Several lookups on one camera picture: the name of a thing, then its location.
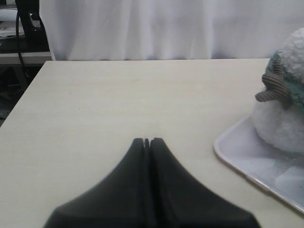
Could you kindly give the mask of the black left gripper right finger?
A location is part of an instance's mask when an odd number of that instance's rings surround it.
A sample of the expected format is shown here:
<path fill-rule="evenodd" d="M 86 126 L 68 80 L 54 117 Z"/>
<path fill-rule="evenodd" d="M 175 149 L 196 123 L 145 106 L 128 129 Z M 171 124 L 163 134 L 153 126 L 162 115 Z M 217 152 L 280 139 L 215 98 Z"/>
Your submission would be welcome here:
<path fill-rule="evenodd" d="M 150 144 L 150 171 L 161 228 L 258 228 L 255 216 L 194 178 L 161 138 Z"/>

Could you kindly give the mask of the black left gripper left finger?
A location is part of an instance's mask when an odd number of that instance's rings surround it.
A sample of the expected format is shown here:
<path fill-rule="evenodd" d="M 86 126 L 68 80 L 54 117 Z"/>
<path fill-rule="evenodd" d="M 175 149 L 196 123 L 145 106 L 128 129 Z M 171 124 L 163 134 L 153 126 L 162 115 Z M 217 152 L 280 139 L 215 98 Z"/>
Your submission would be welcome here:
<path fill-rule="evenodd" d="M 136 138 L 97 185 L 57 207 L 47 228 L 150 228 L 152 194 L 147 139 Z"/>

